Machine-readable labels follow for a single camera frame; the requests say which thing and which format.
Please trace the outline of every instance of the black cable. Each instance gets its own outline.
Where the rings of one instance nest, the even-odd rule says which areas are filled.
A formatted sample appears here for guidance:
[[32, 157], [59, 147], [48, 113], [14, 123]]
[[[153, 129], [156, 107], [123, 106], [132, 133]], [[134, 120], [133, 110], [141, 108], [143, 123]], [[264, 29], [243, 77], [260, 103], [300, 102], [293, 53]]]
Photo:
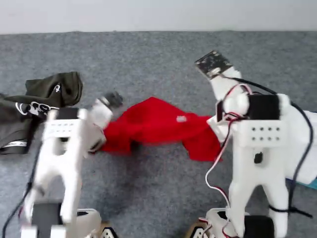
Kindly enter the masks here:
[[5, 223], [4, 223], [3, 227], [2, 227], [2, 238], [5, 238], [5, 233], [6, 233], [6, 229], [7, 229], [8, 225], [12, 221], [14, 215], [19, 210], [19, 208], [23, 205], [26, 196], [30, 193], [30, 191], [31, 191], [31, 189], [33, 187], [33, 181], [34, 181], [34, 176], [35, 176], [35, 171], [36, 171], [36, 165], [37, 165], [38, 160], [39, 160], [39, 154], [40, 154], [40, 151], [41, 151], [41, 147], [42, 147], [42, 143], [40, 144], [40, 146], [38, 148], [38, 151], [37, 151], [37, 153], [35, 155], [32, 171], [31, 171], [31, 175], [30, 175], [28, 183], [26, 184], [26, 190], [24, 192], [24, 195], [23, 195], [22, 199], [18, 202], [18, 204], [15, 206], [15, 208], [12, 210], [12, 212], [10, 213], [10, 215], [8, 216], [7, 220], [5, 221]]
[[[267, 91], [267, 92], [269, 92], [271, 94], [274, 94], [274, 95], [277, 94], [275, 91], [273, 91], [273, 90], [271, 90], [271, 89], [269, 89], [267, 87], [264, 87], [264, 86], [262, 86], [260, 84], [257, 84], [257, 83], [254, 83], [254, 82], [242, 79], [242, 78], [230, 78], [230, 79], [236, 80], [236, 81], [238, 81], [240, 83], [250, 84], [252, 86], [260, 88], [260, 89], [262, 89], [264, 91]], [[287, 210], [287, 212], [289, 212], [289, 213], [300, 213], [302, 215], [305, 215], [307, 217], [312, 218], [313, 216], [311, 214], [308, 214], [306, 212], [300, 211], [296, 207], [293, 207], [292, 203], [293, 203], [293, 197], [294, 197], [294, 191], [295, 191], [295, 188], [296, 188], [296, 180], [297, 180], [298, 173], [299, 173], [299, 171], [300, 171], [300, 169], [301, 169], [301, 167], [302, 167], [302, 165], [303, 165], [303, 163], [304, 163], [304, 161], [305, 161], [305, 159], [307, 157], [307, 154], [309, 153], [309, 151], [310, 151], [310, 149], [312, 147], [313, 141], [314, 141], [314, 129], [313, 129], [313, 126], [312, 126], [311, 122], [309, 121], [307, 115], [305, 114], [305, 112], [297, 104], [291, 102], [291, 105], [295, 109], [297, 109], [300, 112], [300, 114], [303, 116], [303, 118], [305, 119], [305, 121], [306, 121], [306, 123], [307, 123], [307, 125], [309, 127], [310, 134], [309, 134], [309, 142], [307, 144], [307, 147], [306, 147], [306, 149], [305, 149], [305, 151], [304, 151], [299, 163], [297, 164], [297, 167], [296, 167], [294, 175], [293, 175], [293, 179], [291, 180], [291, 185], [290, 185], [289, 194], [288, 194], [288, 210]]]

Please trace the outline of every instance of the dark green cloth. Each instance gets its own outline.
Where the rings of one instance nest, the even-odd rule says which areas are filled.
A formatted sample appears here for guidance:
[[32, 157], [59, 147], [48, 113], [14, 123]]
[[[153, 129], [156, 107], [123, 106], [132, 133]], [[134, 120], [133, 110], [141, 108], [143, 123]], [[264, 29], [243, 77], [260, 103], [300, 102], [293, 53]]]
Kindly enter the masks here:
[[25, 87], [25, 95], [10, 96], [6, 99], [27, 104], [38, 102], [60, 108], [73, 106], [79, 102], [83, 83], [78, 72], [68, 72], [58, 73], [44, 79], [27, 80]]
[[0, 94], [0, 154], [24, 154], [33, 134], [51, 109], [79, 102], [83, 84], [77, 72], [27, 80], [26, 94]]

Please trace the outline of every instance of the white print on shirt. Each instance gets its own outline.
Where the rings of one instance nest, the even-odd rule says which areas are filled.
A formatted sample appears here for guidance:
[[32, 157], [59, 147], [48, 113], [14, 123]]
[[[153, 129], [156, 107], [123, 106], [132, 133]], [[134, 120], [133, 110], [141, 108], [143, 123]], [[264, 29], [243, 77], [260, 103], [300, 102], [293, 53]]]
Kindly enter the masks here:
[[30, 106], [30, 110], [29, 111], [26, 111], [24, 112], [22, 110], [22, 105], [23, 103], [15, 103], [15, 107], [16, 109], [22, 114], [22, 115], [27, 115], [28, 112], [33, 114], [33, 115], [39, 115], [39, 112], [47, 115], [48, 112], [51, 110], [51, 109], [59, 109], [59, 108], [56, 108], [56, 107], [51, 107], [49, 105], [46, 105], [46, 104], [43, 104], [43, 103], [37, 103], [37, 102], [31, 102]]
[[2, 148], [12, 147], [12, 146], [23, 146], [23, 147], [26, 147], [27, 146], [27, 142], [26, 141], [12, 141], [12, 142], [6, 144]]
[[59, 85], [59, 84], [58, 84], [58, 85], [56, 85], [56, 86], [55, 86], [55, 88], [54, 88], [54, 90], [55, 90], [55, 92], [57, 92], [57, 93], [58, 93], [58, 92], [60, 91], [60, 85]]

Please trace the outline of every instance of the white wire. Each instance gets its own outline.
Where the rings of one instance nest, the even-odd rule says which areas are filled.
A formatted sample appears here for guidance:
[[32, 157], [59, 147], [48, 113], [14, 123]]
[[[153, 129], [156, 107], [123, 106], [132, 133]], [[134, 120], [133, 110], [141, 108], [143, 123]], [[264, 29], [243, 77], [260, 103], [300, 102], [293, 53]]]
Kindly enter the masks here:
[[224, 145], [223, 145], [221, 151], [219, 152], [219, 154], [218, 154], [216, 160], [214, 161], [213, 165], [211, 166], [211, 168], [207, 171], [207, 173], [206, 173], [206, 175], [205, 175], [205, 181], [206, 181], [207, 186], [208, 186], [209, 188], [211, 188], [211, 189], [214, 189], [214, 190], [219, 191], [219, 192], [221, 193], [221, 195], [224, 197], [224, 199], [226, 200], [226, 203], [227, 203], [227, 206], [228, 206], [228, 207], [230, 207], [230, 203], [229, 203], [229, 200], [228, 200], [228, 198], [227, 198], [227, 195], [226, 195], [221, 189], [219, 189], [218, 187], [211, 186], [211, 185], [209, 184], [209, 182], [208, 182], [208, 176], [209, 176], [209, 174], [211, 173], [211, 171], [212, 171], [212, 170], [216, 167], [216, 165], [218, 164], [218, 162], [219, 162], [219, 160], [220, 160], [220, 158], [221, 158], [221, 156], [222, 156], [222, 154], [223, 154], [225, 148], [227, 147], [227, 144], [228, 144], [228, 141], [229, 141], [229, 136], [228, 136], [228, 139], [224, 142]]

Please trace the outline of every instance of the cable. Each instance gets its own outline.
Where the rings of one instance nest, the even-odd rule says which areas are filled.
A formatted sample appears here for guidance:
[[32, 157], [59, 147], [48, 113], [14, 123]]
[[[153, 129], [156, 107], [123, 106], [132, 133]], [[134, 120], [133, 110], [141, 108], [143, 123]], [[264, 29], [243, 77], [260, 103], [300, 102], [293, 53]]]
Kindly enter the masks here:
[[15, 208], [12, 210], [12, 212], [10, 213], [10, 215], [8, 216], [7, 220], [5, 221], [3, 227], [2, 227], [2, 238], [5, 238], [5, 233], [6, 233], [6, 229], [9, 225], [9, 223], [12, 221], [14, 215], [16, 214], [16, 212], [20, 209], [20, 207], [23, 205], [25, 198], [27, 197], [27, 195], [29, 194], [29, 192], [31, 191], [32, 187], [33, 187], [33, 181], [34, 181], [34, 176], [35, 176], [35, 172], [36, 172], [36, 165], [38, 163], [38, 159], [39, 159], [39, 154], [41, 151], [41, 147], [42, 147], [42, 143], [40, 144], [38, 151], [35, 155], [35, 160], [33, 163], [33, 167], [32, 167], [32, 171], [31, 171], [31, 175], [29, 178], [29, 181], [26, 185], [26, 190], [24, 192], [24, 195], [22, 197], [22, 199], [18, 202], [18, 204], [15, 206]]
[[[229, 78], [229, 79], [233, 79], [233, 80], [236, 80], [240, 83], [246, 83], [246, 84], [250, 84], [252, 86], [255, 86], [255, 87], [258, 87], [264, 91], [267, 91], [271, 94], [274, 94], [276, 95], [277, 93], [265, 86], [262, 86], [260, 84], [257, 84], [257, 83], [254, 83], [254, 82], [251, 82], [251, 81], [248, 81], [248, 80], [245, 80], [245, 79], [242, 79], [242, 78], [231, 78], [231, 77], [226, 77], [222, 74], [222, 77], [225, 77], [225, 78]], [[299, 214], [302, 214], [302, 215], [305, 215], [307, 217], [310, 217], [312, 218], [313, 216], [311, 214], [308, 214], [306, 212], [303, 212], [303, 211], [300, 211], [298, 210], [296, 207], [293, 207], [292, 206], [292, 203], [293, 203], [293, 198], [294, 198], [294, 191], [295, 191], [295, 188], [296, 188], [296, 180], [297, 180], [297, 177], [298, 177], [298, 173], [312, 147], [312, 144], [313, 144], [313, 141], [314, 141], [314, 129], [313, 129], [313, 126], [310, 122], [310, 120], [308, 119], [307, 115], [305, 114], [305, 112], [297, 105], [295, 104], [294, 102], [291, 102], [291, 105], [299, 111], [299, 113], [303, 116], [303, 118], [305, 119], [308, 127], [309, 127], [309, 142], [307, 144], [307, 147], [299, 161], [299, 163], [297, 164], [297, 167], [295, 169], [295, 172], [294, 172], [294, 175], [293, 175], [293, 179], [291, 180], [291, 185], [290, 185], [290, 188], [289, 188], [289, 194], [288, 194], [288, 210], [279, 210], [279, 209], [276, 209], [276, 211], [280, 211], [280, 212], [289, 212], [289, 213], [299, 213]]]
[[229, 141], [229, 136], [230, 136], [230, 128], [231, 128], [231, 125], [233, 122], [235, 121], [239, 121], [239, 120], [243, 120], [243, 118], [236, 118], [236, 119], [233, 119], [229, 122], [229, 125], [228, 125], [228, 133], [227, 133], [227, 136], [221, 146], [221, 149], [220, 149], [220, 152], [218, 153], [218, 156], [216, 158], [216, 160], [214, 161], [213, 165], [211, 166], [211, 168], [207, 171], [206, 175], [205, 175], [205, 182], [207, 184], [207, 186], [211, 189], [214, 189], [214, 190], [217, 190], [221, 193], [221, 195], [224, 197], [224, 199], [226, 200], [226, 203], [227, 203], [227, 207], [230, 207], [230, 203], [229, 203], [229, 198], [227, 196], [227, 194], [220, 188], [220, 187], [217, 187], [217, 186], [211, 186], [208, 182], [208, 176], [209, 174], [211, 173], [211, 171], [216, 167], [216, 165], [218, 164], [225, 148], [227, 147], [227, 144], [228, 144], [228, 141]]

